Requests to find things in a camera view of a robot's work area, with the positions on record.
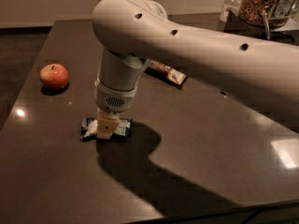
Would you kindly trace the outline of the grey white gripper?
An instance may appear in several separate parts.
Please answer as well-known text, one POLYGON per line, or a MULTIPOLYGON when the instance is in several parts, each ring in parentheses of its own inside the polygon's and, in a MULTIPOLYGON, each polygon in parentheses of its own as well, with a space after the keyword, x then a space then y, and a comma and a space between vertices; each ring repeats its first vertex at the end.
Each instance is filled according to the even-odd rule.
POLYGON ((94 82, 94 99, 97 111, 97 137, 108 140, 112 134, 121 135, 120 114, 128 110, 134 101, 136 89, 117 91, 105 86, 99 79, 94 82))

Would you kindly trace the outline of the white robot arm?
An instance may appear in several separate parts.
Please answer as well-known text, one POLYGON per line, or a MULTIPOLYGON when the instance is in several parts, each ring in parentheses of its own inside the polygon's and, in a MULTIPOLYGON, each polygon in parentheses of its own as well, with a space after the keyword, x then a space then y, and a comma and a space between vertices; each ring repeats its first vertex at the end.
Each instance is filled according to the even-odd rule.
POLYGON ((95 81, 104 117, 131 107, 140 76, 157 61, 299 130, 298 47, 174 23, 150 0, 102 0, 92 23, 104 47, 95 81))

